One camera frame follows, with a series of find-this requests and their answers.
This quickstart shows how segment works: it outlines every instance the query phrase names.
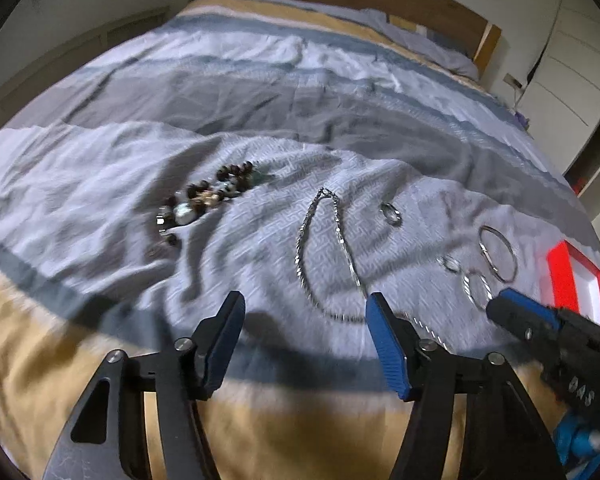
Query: electrical outlet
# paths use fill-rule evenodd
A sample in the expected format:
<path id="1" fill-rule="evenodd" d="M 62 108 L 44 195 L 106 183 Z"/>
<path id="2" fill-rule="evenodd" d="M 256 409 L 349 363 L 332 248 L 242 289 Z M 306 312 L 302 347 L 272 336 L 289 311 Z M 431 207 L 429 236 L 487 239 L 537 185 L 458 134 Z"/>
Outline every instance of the electrical outlet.
<path id="1" fill-rule="evenodd" d="M 513 77 L 511 74 L 505 74 L 502 80 L 509 86 L 515 88 L 516 90 L 522 90 L 522 83 L 518 81 L 515 77 Z"/>

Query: silver bangle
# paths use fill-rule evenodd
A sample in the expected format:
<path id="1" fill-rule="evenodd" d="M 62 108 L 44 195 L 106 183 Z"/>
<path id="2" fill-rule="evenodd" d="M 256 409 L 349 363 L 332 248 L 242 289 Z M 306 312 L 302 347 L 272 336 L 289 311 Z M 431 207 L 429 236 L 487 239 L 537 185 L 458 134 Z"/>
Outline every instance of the silver bangle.
<path id="1" fill-rule="evenodd" d="M 460 273 L 462 275 L 462 288 L 464 289 L 464 293 L 469 298 L 469 301 L 471 301 L 474 304 L 474 307 L 478 310 L 486 310 L 486 304 L 484 306 L 481 306 L 478 303 L 478 301 L 476 301 L 473 293 L 471 292 L 471 277 L 477 276 L 478 278 L 480 278 L 482 286 L 484 287 L 484 295 L 487 297 L 487 301 L 491 301 L 493 299 L 493 294 L 491 293 L 491 287 L 487 282 L 487 278 L 485 278 L 484 274 L 477 269 L 461 270 Z"/>
<path id="2" fill-rule="evenodd" d="M 500 271 L 498 270 L 498 267 L 496 267 L 493 264 L 491 255 L 487 250 L 487 246 L 482 241 L 482 234 L 485 231 L 488 231 L 491 234 L 495 235 L 505 245 L 507 251 L 509 251 L 509 254 L 511 254 L 511 259 L 513 260 L 513 274 L 509 279 L 503 278 L 500 274 Z M 511 243 L 509 242 L 509 240 L 507 240 L 505 235 L 498 231 L 496 228 L 493 228 L 488 225 L 481 225 L 478 229 L 478 243 L 480 244 L 480 252 L 482 253 L 482 256 L 484 256 L 484 259 L 487 260 L 487 264 L 489 265 L 493 275 L 502 283 L 513 283 L 513 281 L 516 279 L 516 276 L 518 275 L 518 259 L 516 258 L 516 253 L 513 250 Z"/>

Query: bed sheet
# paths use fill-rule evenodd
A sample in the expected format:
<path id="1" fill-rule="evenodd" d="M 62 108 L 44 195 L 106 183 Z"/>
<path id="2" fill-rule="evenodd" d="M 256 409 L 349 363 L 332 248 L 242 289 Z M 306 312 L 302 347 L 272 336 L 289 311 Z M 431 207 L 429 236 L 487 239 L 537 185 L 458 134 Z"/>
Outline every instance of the bed sheet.
<path id="1" fill-rule="evenodd" d="M 161 242 L 165 197 L 244 160 L 263 183 L 177 228 L 179 248 Z M 476 267 L 497 293 L 477 243 L 488 224 L 516 250 L 512 286 L 536 300 L 552 301 L 544 257 L 559 241 L 600 268 L 582 206 L 511 113 L 359 23 L 198 0 L 0 131 L 0 441 L 18 466 L 41 477 L 107 351 L 166 348 L 240 290 L 247 314 L 227 377 L 199 403 L 221 477 L 387 478 L 410 407 L 387 391 L 366 327 L 326 319 L 296 277 L 296 235 L 321 186 L 342 199 L 367 290 L 422 319 L 452 352 L 502 352 L 552 428 L 564 407 L 538 367 L 436 261 L 451 254 Z M 384 222 L 381 200 L 402 212 L 399 228 Z M 320 300 L 362 313 L 325 205 L 305 255 Z M 462 431 L 459 401 L 448 478 Z"/>

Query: red jewelry box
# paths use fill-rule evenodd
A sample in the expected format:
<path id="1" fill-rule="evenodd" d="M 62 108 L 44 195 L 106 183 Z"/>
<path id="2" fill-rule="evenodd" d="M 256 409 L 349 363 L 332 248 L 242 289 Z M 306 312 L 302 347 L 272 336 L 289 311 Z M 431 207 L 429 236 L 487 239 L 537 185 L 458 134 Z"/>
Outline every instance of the red jewelry box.
<path id="1" fill-rule="evenodd" d="M 554 305 L 577 312 L 600 325 L 600 269 L 566 240 L 546 256 Z"/>

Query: jewelry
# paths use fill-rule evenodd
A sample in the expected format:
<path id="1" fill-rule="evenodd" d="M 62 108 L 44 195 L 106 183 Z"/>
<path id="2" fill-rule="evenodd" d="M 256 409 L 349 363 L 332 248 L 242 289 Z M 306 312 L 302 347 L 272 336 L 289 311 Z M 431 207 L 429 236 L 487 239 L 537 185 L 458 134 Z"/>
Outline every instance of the jewelry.
<path id="1" fill-rule="evenodd" d="M 339 314 L 337 312 L 332 312 L 331 310 L 327 310 L 326 308 L 324 308 L 318 302 L 317 298 L 312 293 L 311 287 L 309 286 L 309 282 L 304 274 L 304 264 L 302 262 L 302 257 L 304 255 L 304 245 L 306 243 L 306 239 L 307 239 L 307 235 L 308 235 L 309 224 L 311 223 L 311 220 L 313 219 L 313 217 L 315 215 L 315 211 L 318 207 L 318 203 L 323 198 L 331 199 L 331 202 L 333 205 L 333 219 L 336 224 L 336 235 L 338 237 L 338 243 L 342 247 L 342 250 L 344 251 L 345 256 L 347 258 L 347 263 L 349 264 L 349 272 L 351 273 L 351 277 L 353 278 L 353 281 L 356 283 L 356 287 L 358 288 L 360 294 L 362 295 L 362 297 L 364 298 L 365 303 L 366 303 L 366 298 L 367 298 L 366 289 L 365 289 L 364 285 L 362 284 L 362 282 L 360 281 L 360 277 L 358 276 L 358 273 L 356 272 L 356 267 L 353 263 L 353 258 L 351 257 L 349 247 L 347 245 L 346 240 L 344 239 L 344 232 L 342 230 L 342 220 L 341 220 L 340 211 L 338 208 L 340 205 L 340 198 L 333 191 L 331 191 L 325 187 L 321 187 L 318 190 L 318 193 L 316 193 L 316 195 L 314 196 L 313 200 L 311 200 L 311 203 L 309 204 L 309 209 L 307 210 L 306 215 L 304 216 L 304 220 L 302 221 L 302 225 L 300 226 L 300 229 L 298 231 L 298 238 L 296 239 L 296 258 L 295 258 L 296 274 L 298 275 L 298 279 L 300 280 L 300 285 L 302 286 L 302 289 L 304 290 L 304 293 L 306 294 L 307 298 L 309 299 L 311 304 L 317 310 L 319 310 L 324 316 L 326 316 L 329 319 L 332 319 L 334 321 L 339 321 L 339 322 L 344 322 L 344 323 L 365 324 L 366 320 L 365 320 L 364 315 Z M 421 322 L 421 320 L 419 320 L 415 316 L 412 316 L 409 312 L 405 312 L 405 311 L 394 312 L 394 314 L 397 317 L 406 319 L 410 323 L 419 326 L 421 329 L 425 330 L 431 336 L 431 338 L 433 338 L 435 341 L 440 343 L 440 345 L 442 345 L 442 347 L 445 348 L 445 350 L 448 350 L 446 344 L 442 341 L 440 336 L 438 334 L 436 334 L 432 329 L 430 329 L 426 324 Z"/>
<path id="2" fill-rule="evenodd" d="M 489 286 L 489 283 L 487 282 L 487 278 L 484 277 L 484 274 L 481 273 L 479 270 L 476 269 L 469 269 L 469 270 L 462 270 L 460 272 L 461 276 L 462 276 L 462 288 L 464 289 L 464 293 L 467 295 L 467 297 L 469 298 L 469 301 L 471 301 L 474 304 L 474 307 L 477 308 L 478 310 L 486 310 L 487 306 L 481 306 L 478 301 L 474 298 L 474 294 L 471 292 L 471 277 L 472 276 L 477 276 L 478 278 L 480 278 L 480 281 L 482 282 L 482 286 L 484 287 L 484 295 L 487 297 L 487 301 L 491 301 L 493 299 L 493 294 L 491 293 L 491 287 Z"/>
<path id="3" fill-rule="evenodd" d="M 380 211 L 384 215 L 384 219 L 389 225 L 398 227 L 402 223 L 402 215 L 393 204 L 388 202 L 380 203 Z"/>
<path id="4" fill-rule="evenodd" d="M 500 275 L 500 271 L 493 264 L 491 255 L 489 254 L 489 251 L 487 250 L 486 245 L 482 241 L 482 234 L 485 231 L 488 231 L 491 234 L 498 237 L 498 239 L 507 248 L 507 251 L 509 251 L 509 254 L 511 254 L 511 258 L 513 259 L 513 274 L 511 275 L 511 278 L 509 278 L 508 280 L 506 280 L 505 278 L 503 278 Z M 516 279 L 516 276 L 518 275 L 518 259 L 516 258 L 516 253 L 513 250 L 513 247 L 511 246 L 511 243 L 509 242 L 509 240 L 507 240 L 507 237 L 504 234 L 502 234 L 500 231 L 498 231 L 496 228 L 493 228 L 488 225 L 481 225 L 480 228 L 478 229 L 478 243 L 480 244 L 480 252 L 482 253 L 482 256 L 484 256 L 484 259 L 487 260 L 487 264 L 489 264 L 489 267 L 491 268 L 491 272 L 493 273 L 493 275 L 502 283 L 513 283 L 513 281 Z"/>
<path id="5" fill-rule="evenodd" d="M 437 257 L 437 261 L 440 265 L 445 267 L 446 270 L 449 270 L 454 274 L 457 274 L 462 270 L 462 268 L 460 267 L 460 262 L 452 256 L 439 256 Z"/>
<path id="6" fill-rule="evenodd" d="M 164 205 L 158 208 L 156 223 L 162 239 L 174 246 L 177 237 L 169 234 L 169 229 L 190 224 L 208 209 L 217 207 L 225 198 L 234 198 L 251 189 L 253 173 L 253 164 L 249 161 L 240 166 L 221 166 L 216 172 L 218 182 L 215 186 L 207 180 L 201 180 L 174 192 L 165 200 Z"/>
<path id="7" fill-rule="evenodd" d="M 474 298 L 474 294 L 471 292 L 471 277 L 477 276 L 482 282 L 482 286 L 484 287 L 484 295 L 487 297 L 487 301 L 493 299 L 491 287 L 489 286 L 489 282 L 487 282 L 487 278 L 484 277 L 483 273 L 481 273 L 477 269 L 464 270 L 461 267 L 460 262 L 458 262 L 458 260 L 449 255 L 439 256 L 437 257 L 437 261 L 449 272 L 452 272 L 454 274 L 460 274 L 460 276 L 462 277 L 462 290 L 464 290 L 464 293 L 467 295 L 469 301 L 471 301 L 475 308 L 477 308 L 478 310 L 485 310 L 487 308 L 486 305 L 484 307 L 480 306 L 480 304 L 478 304 L 478 302 Z"/>

